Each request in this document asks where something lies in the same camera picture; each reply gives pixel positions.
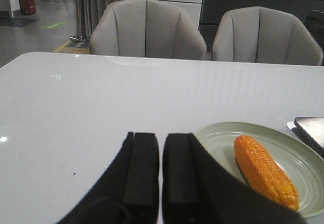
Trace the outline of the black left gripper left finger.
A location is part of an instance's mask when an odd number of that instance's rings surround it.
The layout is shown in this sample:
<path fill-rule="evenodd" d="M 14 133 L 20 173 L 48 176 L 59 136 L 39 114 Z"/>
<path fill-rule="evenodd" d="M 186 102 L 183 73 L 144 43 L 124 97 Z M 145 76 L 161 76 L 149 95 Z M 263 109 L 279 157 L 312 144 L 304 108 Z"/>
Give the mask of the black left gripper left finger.
<path fill-rule="evenodd" d="M 159 149 L 152 133 L 129 132 L 118 154 L 60 223 L 156 223 Z"/>

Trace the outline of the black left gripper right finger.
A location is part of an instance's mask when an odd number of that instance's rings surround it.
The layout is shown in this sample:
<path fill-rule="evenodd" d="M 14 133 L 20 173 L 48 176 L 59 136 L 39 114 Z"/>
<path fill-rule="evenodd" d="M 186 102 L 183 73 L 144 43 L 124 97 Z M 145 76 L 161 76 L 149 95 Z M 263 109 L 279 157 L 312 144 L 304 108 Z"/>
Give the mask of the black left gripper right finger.
<path fill-rule="evenodd" d="M 227 172 L 192 133 L 171 133 L 163 151 L 164 223 L 306 223 Z"/>

